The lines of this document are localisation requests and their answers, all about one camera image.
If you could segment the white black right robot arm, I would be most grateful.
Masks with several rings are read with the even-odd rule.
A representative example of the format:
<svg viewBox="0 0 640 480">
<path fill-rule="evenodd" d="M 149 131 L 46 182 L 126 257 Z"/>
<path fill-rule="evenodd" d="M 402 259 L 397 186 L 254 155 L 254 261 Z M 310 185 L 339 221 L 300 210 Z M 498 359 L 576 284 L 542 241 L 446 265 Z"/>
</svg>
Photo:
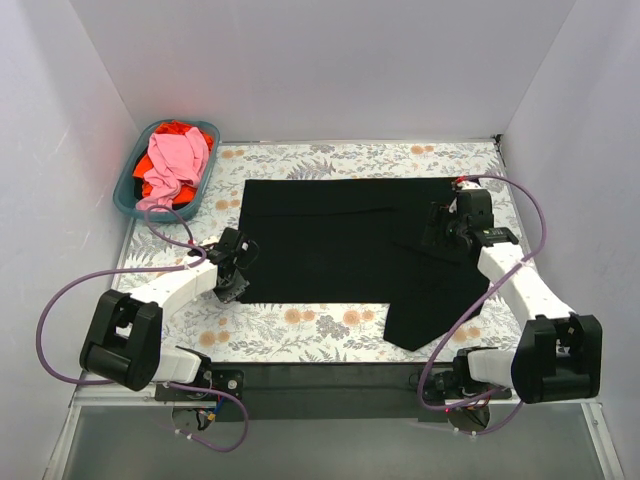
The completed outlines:
<svg viewBox="0 0 640 480">
<path fill-rule="evenodd" d="M 602 326 L 555 295 L 530 263 L 515 234 L 494 224 L 488 190 L 455 181 L 454 200 L 431 207 L 423 244 L 445 259 L 469 260 L 487 278 L 518 321 L 511 350 L 460 350 L 448 372 L 423 375 L 418 390 L 455 389 L 486 398 L 512 389 L 526 404 L 594 398 L 601 382 Z"/>
</svg>

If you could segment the black t shirt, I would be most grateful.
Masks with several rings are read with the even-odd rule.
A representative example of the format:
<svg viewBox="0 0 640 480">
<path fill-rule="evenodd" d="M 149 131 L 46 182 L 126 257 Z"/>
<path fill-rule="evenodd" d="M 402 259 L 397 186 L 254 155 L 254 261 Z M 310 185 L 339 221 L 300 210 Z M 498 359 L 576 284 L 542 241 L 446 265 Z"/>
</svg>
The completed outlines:
<svg viewBox="0 0 640 480">
<path fill-rule="evenodd" d="M 248 180 L 239 229 L 259 253 L 241 301 L 386 304 L 385 340 L 415 351 L 489 287 L 475 258 L 421 244 L 431 204 L 453 197 L 448 178 Z"/>
</svg>

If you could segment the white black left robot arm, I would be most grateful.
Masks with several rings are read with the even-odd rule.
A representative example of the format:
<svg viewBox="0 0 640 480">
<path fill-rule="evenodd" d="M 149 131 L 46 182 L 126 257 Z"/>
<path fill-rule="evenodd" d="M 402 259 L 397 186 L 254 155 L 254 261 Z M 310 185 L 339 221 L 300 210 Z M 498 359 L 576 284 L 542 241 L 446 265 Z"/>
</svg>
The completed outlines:
<svg viewBox="0 0 640 480">
<path fill-rule="evenodd" d="M 164 346 L 163 323 L 206 293 L 222 303 L 237 300 L 249 286 L 243 272 L 259 252 L 246 234 L 227 228 L 219 238 L 192 249 L 177 270 L 128 292 L 107 291 L 98 300 L 80 366 L 133 391 L 174 382 L 188 398 L 205 398 L 213 386 L 204 369 L 208 358 Z"/>
</svg>

